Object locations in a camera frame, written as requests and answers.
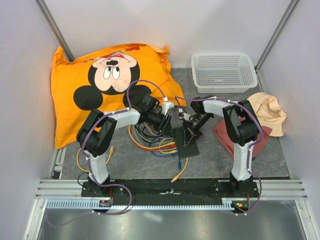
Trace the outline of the black network switch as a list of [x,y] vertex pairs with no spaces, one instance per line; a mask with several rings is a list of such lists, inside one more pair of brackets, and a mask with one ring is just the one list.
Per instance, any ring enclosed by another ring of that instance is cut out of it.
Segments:
[[188,147],[184,147],[184,130],[183,127],[173,128],[173,140],[175,141],[178,156],[180,159],[186,159],[194,156],[198,156],[200,151],[197,143],[193,142]]

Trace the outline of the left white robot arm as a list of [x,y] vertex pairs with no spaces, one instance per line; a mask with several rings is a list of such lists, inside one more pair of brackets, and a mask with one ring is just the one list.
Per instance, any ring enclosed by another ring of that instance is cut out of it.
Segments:
[[87,181],[82,185],[82,196],[104,197],[110,191],[110,175],[106,167],[108,150],[115,130],[141,123],[150,124],[159,136],[172,136],[171,116],[175,107],[167,97],[163,103],[146,94],[137,105],[113,112],[92,110],[77,133],[76,140],[88,161]]

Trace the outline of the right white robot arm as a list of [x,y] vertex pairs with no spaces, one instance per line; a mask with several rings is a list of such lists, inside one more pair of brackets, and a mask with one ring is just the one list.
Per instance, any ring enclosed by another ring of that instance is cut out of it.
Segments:
[[183,147],[186,149],[202,136],[201,128],[210,118],[223,117],[227,136],[233,143],[233,167],[227,189],[235,197],[253,190],[252,157],[262,127],[250,102],[210,95],[193,98],[190,106],[195,114],[182,119]]

